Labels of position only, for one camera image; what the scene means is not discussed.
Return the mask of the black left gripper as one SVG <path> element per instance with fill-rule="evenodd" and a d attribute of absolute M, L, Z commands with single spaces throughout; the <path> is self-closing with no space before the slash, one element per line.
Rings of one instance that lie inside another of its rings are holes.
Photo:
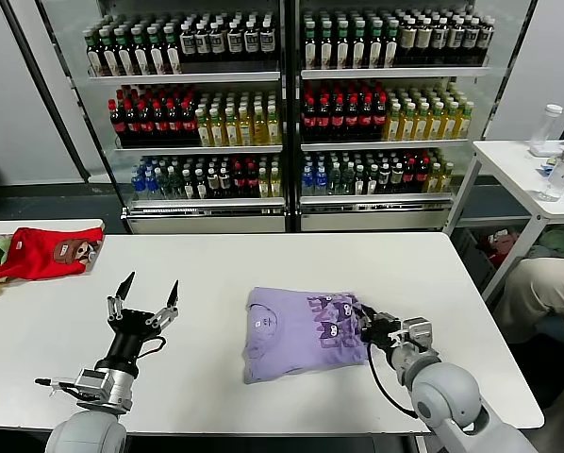
<path fill-rule="evenodd" d="M 159 329 L 166 328 L 179 314 L 178 280 L 174 283 L 165 307 L 157 313 L 123 309 L 134 277 L 135 272 L 132 272 L 120 283 L 115 295 L 107 298 L 108 324 L 115 336 L 106 356 L 95 364 L 96 370 L 117 370 L 136 377 L 139 374 L 137 360 L 143 344 L 158 337 Z"/>

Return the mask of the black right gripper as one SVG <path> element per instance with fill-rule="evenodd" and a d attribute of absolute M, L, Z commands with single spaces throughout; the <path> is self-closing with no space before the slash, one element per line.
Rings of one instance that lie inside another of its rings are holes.
<path fill-rule="evenodd" d="M 381 350 L 392 350 L 402 341 L 402 321 L 386 312 L 377 313 L 366 305 L 355 306 L 360 323 L 367 323 L 360 329 L 360 339 L 365 344 L 373 344 Z"/>

